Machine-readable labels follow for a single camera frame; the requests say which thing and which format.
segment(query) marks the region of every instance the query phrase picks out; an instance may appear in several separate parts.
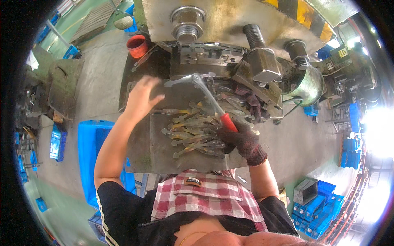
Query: gold necklace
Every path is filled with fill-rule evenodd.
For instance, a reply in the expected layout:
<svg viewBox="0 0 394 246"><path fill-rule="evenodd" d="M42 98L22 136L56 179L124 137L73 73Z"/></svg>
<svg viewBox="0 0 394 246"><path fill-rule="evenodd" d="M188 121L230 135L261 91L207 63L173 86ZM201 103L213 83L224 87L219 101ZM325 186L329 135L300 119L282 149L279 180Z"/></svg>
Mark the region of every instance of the gold necklace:
<svg viewBox="0 0 394 246"><path fill-rule="evenodd" d="M186 238L188 238L188 237L190 237L191 235L196 234L196 233L205 233L205 234L208 234L208 232L205 232L205 231L196 231L196 232L193 232L192 234L187 235L187 236L180 242L179 246L182 246L182 244L183 244L183 242L186 240Z"/></svg>

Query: plaid apron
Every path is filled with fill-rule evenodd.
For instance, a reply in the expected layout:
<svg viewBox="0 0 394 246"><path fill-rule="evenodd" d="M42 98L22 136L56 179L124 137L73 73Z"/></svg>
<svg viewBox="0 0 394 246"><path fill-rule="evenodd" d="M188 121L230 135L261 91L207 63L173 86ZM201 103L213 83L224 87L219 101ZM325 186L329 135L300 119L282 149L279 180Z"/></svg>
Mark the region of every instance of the plaid apron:
<svg viewBox="0 0 394 246"><path fill-rule="evenodd" d="M178 212L200 211L212 216L249 219L254 222L257 231L268 232L252 193L234 179L234 173L230 170L221 173L204 174L187 169L159 183L151 220L167 218ZM190 178L192 181L197 179L197 185L186 185Z"/></svg>

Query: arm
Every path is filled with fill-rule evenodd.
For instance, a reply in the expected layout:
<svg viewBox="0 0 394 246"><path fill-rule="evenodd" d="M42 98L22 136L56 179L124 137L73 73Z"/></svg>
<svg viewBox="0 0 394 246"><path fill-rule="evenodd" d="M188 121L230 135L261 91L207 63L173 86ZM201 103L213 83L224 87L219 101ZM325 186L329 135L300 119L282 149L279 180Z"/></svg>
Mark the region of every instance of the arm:
<svg viewBox="0 0 394 246"><path fill-rule="evenodd" d="M225 153L230 153L235 147L238 153L246 159L249 166L252 183L252 194L257 201L262 201L268 196L279 197L278 185L267 160L267 153L258 143L258 136L254 135L246 124L234 121L238 132L227 128L217 131L218 137L226 143Z"/></svg>
<svg viewBox="0 0 394 246"><path fill-rule="evenodd" d="M269 196L279 197L278 185L268 160L258 166L249 166L249 173L252 194L257 201L260 202Z"/></svg>
<svg viewBox="0 0 394 246"><path fill-rule="evenodd" d="M106 181L122 185L120 174L130 134L136 124L165 97L158 95L149 100L151 90L159 83L158 78L144 76L130 92L125 111L116 121L98 153L94 172L96 190Z"/></svg>

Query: red knit glove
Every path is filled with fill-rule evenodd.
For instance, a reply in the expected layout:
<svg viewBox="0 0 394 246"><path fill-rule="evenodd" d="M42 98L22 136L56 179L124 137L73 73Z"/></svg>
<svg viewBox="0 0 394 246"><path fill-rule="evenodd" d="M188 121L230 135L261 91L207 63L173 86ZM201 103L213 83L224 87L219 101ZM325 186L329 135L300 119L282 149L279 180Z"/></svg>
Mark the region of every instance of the red knit glove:
<svg viewBox="0 0 394 246"><path fill-rule="evenodd" d="M258 136L254 135L250 127L239 121L233 120L238 132L231 131L225 127L217 130L217 136L226 143L224 152L232 152L235 147L238 153L246 159L249 166L258 166L267 159L267 153L258 143Z"/></svg>

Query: yellow warning label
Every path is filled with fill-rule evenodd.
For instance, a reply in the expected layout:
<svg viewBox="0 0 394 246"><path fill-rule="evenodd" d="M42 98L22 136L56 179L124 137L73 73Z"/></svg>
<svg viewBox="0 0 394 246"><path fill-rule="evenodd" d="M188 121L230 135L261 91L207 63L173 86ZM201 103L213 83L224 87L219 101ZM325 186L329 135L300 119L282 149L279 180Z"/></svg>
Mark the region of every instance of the yellow warning label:
<svg viewBox="0 0 394 246"><path fill-rule="evenodd" d="M346 55L348 55L348 50L346 48L341 49L340 51L338 51L339 56L342 58Z"/></svg>

